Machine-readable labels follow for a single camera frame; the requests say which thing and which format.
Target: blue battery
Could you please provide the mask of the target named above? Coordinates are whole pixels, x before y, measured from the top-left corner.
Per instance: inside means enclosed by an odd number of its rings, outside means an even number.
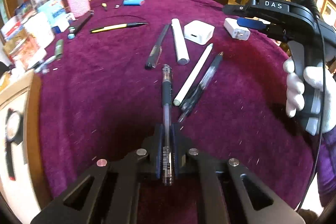
[[[124,0],[125,6],[141,6],[145,0]]]

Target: yellow and black pen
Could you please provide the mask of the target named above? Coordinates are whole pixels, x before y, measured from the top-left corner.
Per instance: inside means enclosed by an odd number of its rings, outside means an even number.
[[[132,28],[132,27],[142,26],[145,24],[148,24],[148,23],[137,22],[137,23],[124,23],[124,24],[118,24],[118,25],[111,25],[111,26],[106,26],[102,28],[92,29],[90,30],[90,33],[105,32],[109,30],[122,29],[122,28]]]

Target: metal bolt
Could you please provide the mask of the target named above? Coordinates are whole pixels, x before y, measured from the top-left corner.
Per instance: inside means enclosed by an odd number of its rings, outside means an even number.
[[[190,154],[191,156],[196,156],[196,155],[198,155],[198,149],[197,149],[197,148],[191,148],[191,149],[189,149],[189,154]]]
[[[106,166],[107,164],[107,160],[106,159],[100,159],[100,160],[97,160],[97,165],[99,167],[103,167],[103,166]]]
[[[145,156],[147,154],[147,150],[146,149],[143,149],[143,148],[140,148],[136,151],[136,154],[138,156]]]
[[[239,164],[239,160],[237,160],[235,158],[229,159],[229,164],[231,166],[237,166]]]

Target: white glove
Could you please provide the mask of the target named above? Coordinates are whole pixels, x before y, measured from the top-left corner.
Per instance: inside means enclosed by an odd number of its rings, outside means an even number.
[[[283,70],[288,73],[286,113],[288,117],[292,118],[296,110],[300,111],[305,106],[305,100],[303,99],[305,85],[294,73],[294,61],[291,57],[283,63]],[[322,67],[306,67],[303,71],[303,78],[315,89],[323,90]],[[336,82],[327,69],[325,70],[325,85],[322,133],[329,132],[336,125]]]

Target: table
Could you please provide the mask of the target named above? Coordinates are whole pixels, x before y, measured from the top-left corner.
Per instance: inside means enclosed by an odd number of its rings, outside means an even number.
[[[232,39],[223,28],[226,16],[212,0],[145,0],[143,6],[114,9],[123,0],[93,0],[93,18],[73,40],[67,33],[64,54],[42,76],[40,137],[45,173],[57,196],[98,159],[118,160],[140,148],[162,122],[162,65],[173,71],[173,96],[195,66],[205,46],[186,41],[190,63],[176,62],[172,32],[163,41],[158,68],[144,63],[164,24],[178,18],[181,26],[201,20],[215,26],[214,48],[198,80],[218,52],[224,57],[182,133],[197,148],[228,159],[239,159],[292,208],[299,203],[312,168],[313,156],[294,120],[286,117],[287,55],[256,31],[247,41]],[[101,3],[105,2],[105,12]],[[119,23],[149,24],[97,34],[89,30]],[[53,54],[54,43],[47,48]],[[173,122],[179,110],[172,110]],[[139,223],[194,223],[196,205],[184,186],[150,193],[142,191]],[[174,210],[164,220],[164,205]]]

